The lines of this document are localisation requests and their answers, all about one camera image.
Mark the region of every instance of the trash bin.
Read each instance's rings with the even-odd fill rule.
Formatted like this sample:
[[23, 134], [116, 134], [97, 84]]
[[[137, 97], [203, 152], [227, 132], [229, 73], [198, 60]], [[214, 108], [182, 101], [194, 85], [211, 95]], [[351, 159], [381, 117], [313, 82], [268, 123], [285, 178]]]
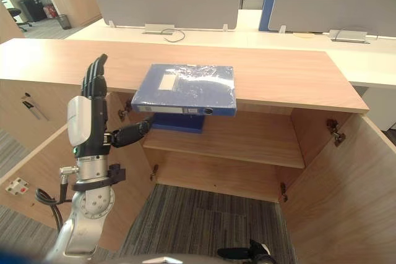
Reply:
[[59, 15], [58, 22], [64, 30], [72, 28], [69, 19], [67, 18], [67, 15]]

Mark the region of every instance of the office chair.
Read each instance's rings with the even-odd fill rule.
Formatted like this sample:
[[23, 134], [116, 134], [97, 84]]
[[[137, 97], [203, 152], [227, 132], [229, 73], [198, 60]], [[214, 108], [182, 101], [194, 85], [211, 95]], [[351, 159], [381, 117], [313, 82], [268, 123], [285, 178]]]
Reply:
[[14, 19], [15, 23], [18, 25], [18, 27], [23, 31], [26, 32], [27, 30], [24, 29], [23, 27], [21, 27], [22, 25], [28, 25], [29, 27], [31, 27], [32, 25], [29, 22], [23, 22], [23, 23], [18, 23], [18, 21], [14, 18], [18, 15], [20, 15], [22, 13], [22, 11], [20, 9], [7, 9], [8, 12], [10, 13], [11, 17]]

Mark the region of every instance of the cabinet door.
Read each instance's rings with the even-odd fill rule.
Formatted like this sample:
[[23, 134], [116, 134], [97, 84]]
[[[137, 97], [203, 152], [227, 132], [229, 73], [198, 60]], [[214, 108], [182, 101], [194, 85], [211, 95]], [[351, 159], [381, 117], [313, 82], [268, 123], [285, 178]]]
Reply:
[[[130, 124], [128, 118], [121, 122], [118, 110], [123, 108], [117, 93], [107, 96], [108, 128], [116, 130]], [[129, 229], [150, 195], [155, 182], [150, 180], [152, 173], [143, 148], [139, 142], [123, 148], [111, 148], [109, 164], [120, 163], [126, 168], [126, 180], [113, 186], [114, 207], [109, 213], [99, 245], [108, 250], [118, 250], [124, 242]], [[0, 202], [25, 216], [55, 228], [50, 208], [34, 198], [36, 188], [42, 188], [51, 196], [59, 195], [59, 168], [75, 164], [72, 147], [67, 137], [66, 125], [34, 149], [15, 168], [0, 178]], [[29, 190], [23, 195], [12, 195], [4, 189], [16, 178], [28, 182]], [[67, 196], [72, 197], [69, 186]], [[70, 215], [70, 203], [60, 205], [64, 221]]]
[[79, 93], [73, 85], [0, 80], [0, 127], [32, 150], [66, 123], [67, 103]]
[[396, 147], [365, 116], [340, 131], [280, 202], [299, 262], [395, 263]]

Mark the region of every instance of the power outlet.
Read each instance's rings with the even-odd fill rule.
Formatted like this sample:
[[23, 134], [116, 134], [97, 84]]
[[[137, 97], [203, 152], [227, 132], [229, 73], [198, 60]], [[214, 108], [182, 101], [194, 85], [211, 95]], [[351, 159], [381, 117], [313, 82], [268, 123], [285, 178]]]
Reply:
[[28, 186], [28, 182], [18, 177], [6, 187], [6, 191], [12, 195], [24, 194], [29, 189]]

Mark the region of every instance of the robotic arm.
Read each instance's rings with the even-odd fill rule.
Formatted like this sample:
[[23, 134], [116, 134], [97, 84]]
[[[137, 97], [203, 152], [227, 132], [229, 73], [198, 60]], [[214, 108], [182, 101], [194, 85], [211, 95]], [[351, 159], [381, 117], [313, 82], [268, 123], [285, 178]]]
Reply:
[[76, 157], [76, 165], [60, 169], [61, 194], [59, 201], [43, 195], [38, 189], [36, 198], [53, 208], [67, 202], [68, 176], [77, 175], [72, 186], [70, 217], [63, 224], [54, 247], [45, 260], [51, 263], [86, 263], [95, 253], [107, 214], [114, 205], [111, 185], [125, 180], [125, 169], [119, 164], [108, 167], [111, 146], [123, 147], [140, 140], [152, 125], [152, 118], [107, 131], [107, 94], [102, 54], [92, 63], [81, 85], [81, 95], [67, 106], [67, 131]]

